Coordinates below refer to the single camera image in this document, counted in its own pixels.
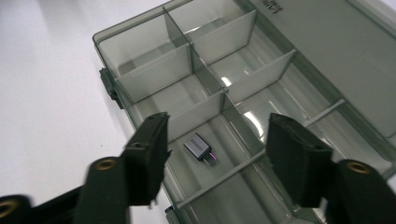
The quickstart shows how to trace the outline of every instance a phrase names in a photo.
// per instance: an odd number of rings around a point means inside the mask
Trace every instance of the white background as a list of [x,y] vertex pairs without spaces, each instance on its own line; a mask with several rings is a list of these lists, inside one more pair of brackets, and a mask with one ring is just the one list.
[[[92,36],[164,2],[0,1],[0,197],[38,205],[120,155],[134,130],[106,94]],[[134,207],[133,223],[167,223],[163,192],[159,203]]]

